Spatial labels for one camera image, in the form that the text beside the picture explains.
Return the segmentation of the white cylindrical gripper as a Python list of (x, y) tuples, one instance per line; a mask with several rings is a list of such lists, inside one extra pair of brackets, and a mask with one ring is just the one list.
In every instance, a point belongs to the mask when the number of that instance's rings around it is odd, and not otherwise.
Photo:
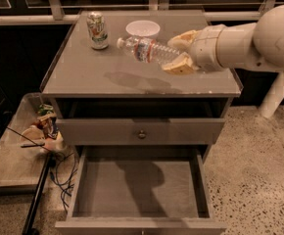
[(223, 71), (216, 48), (224, 24), (207, 26), (202, 30), (189, 30), (172, 37), (167, 46), (180, 54), (172, 62), (162, 65), (162, 70), (173, 75), (191, 74), (197, 71)]

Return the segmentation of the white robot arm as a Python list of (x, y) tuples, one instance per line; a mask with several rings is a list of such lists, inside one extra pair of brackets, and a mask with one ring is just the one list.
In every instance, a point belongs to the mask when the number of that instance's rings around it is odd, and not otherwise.
[(180, 51), (162, 66), (170, 74), (225, 69), (284, 72), (284, 5), (266, 12), (255, 23), (189, 30), (167, 45)]

